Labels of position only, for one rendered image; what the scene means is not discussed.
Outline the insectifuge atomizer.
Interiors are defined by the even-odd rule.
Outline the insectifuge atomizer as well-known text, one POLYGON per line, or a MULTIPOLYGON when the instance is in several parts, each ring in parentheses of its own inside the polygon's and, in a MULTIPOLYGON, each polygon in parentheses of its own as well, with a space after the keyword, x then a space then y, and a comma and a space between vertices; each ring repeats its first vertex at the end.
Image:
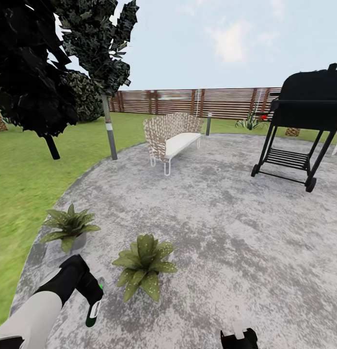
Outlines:
POLYGON ((89 307, 88 310, 88 316, 86 319, 86 326, 88 328, 91 328, 94 326, 94 324, 96 323, 97 320, 97 316, 99 313, 99 309, 100 309, 100 305, 101 305, 101 300, 97 301, 93 306, 89 307))

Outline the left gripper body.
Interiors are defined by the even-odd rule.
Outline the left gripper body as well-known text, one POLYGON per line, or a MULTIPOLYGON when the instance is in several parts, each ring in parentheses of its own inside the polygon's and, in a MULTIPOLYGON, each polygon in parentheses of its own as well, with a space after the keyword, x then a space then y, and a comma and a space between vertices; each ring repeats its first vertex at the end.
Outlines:
POLYGON ((78 289, 78 291, 87 299, 90 306, 93 306, 104 295, 104 292, 101 286, 98 285, 95 276, 92 276, 90 282, 83 289, 78 289))

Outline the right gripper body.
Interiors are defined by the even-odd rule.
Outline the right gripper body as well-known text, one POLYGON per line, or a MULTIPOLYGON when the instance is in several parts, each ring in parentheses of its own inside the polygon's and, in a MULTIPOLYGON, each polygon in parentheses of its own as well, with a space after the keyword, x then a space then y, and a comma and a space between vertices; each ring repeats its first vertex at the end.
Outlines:
POLYGON ((243 331, 244 338, 238 340, 235 335, 225 336, 225 345, 227 349, 258 349, 255 335, 252 331, 243 331))

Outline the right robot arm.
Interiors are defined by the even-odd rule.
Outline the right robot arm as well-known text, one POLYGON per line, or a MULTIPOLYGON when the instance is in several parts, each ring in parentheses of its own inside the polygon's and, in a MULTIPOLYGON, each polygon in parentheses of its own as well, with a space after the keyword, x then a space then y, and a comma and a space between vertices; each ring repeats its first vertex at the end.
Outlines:
POLYGON ((223 349, 258 349, 257 334, 251 329, 255 326, 256 320, 253 317, 233 321, 233 335, 224 336, 223 331, 220 331, 223 349))

